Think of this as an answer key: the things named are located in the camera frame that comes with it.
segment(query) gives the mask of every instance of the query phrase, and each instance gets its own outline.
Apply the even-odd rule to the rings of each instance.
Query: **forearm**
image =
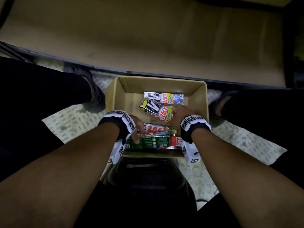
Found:
[[[0,226],[73,226],[118,134],[103,123],[1,182]]]
[[[304,191],[291,180],[208,130],[196,129],[192,140],[243,227],[284,225],[302,219]]]

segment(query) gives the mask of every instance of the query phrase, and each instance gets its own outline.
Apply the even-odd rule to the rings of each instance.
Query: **shoe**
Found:
[[[227,96],[232,96],[234,94],[236,94],[238,91],[227,91],[222,93],[222,95],[220,96],[219,99],[217,99],[216,101],[212,102],[209,105],[209,124],[211,125],[211,127],[218,127],[219,125],[221,125],[223,122],[225,122],[225,119],[223,119],[222,117],[219,117],[215,111],[218,107],[218,104]]]
[[[95,92],[94,99],[97,100],[95,102],[87,102],[82,104],[87,111],[91,113],[98,113],[105,109],[105,95],[93,81],[93,76],[89,69],[71,63],[64,63],[63,72],[74,73],[86,77],[89,80]]]

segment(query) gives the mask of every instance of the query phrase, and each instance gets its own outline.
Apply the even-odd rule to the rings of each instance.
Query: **person's left leg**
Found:
[[[0,57],[0,181],[59,148],[42,119],[93,100],[92,85],[77,74]]]

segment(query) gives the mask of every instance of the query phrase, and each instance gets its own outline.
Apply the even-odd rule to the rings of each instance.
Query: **person's right hand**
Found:
[[[184,117],[196,115],[193,109],[184,105],[173,106],[172,111],[174,113],[172,119],[169,121],[169,125],[176,129],[180,129],[180,123]]]

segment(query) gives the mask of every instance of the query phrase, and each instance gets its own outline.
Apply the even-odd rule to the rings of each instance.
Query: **tiled floor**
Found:
[[[63,63],[61,61],[40,58],[37,62],[39,65],[52,69],[61,71],[63,69]],[[94,80],[102,90],[105,90],[115,77],[116,75],[109,73],[94,72]],[[217,99],[220,95],[220,91],[208,90],[209,103]],[[57,137],[66,143],[97,126],[103,115],[104,112],[91,114],[87,112],[82,105],[73,105],[45,118],[43,122]],[[267,165],[272,164],[286,151],[284,148],[227,121],[219,127],[213,128],[212,131],[223,140],[235,145]],[[183,159],[179,160],[179,162],[180,170],[193,188],[196,199],[209,201],[218,193],[217,187],[212,181],[203,162],[188,164]],[[197,204],[198,208],[204,204],[204,202],[199,202]]]

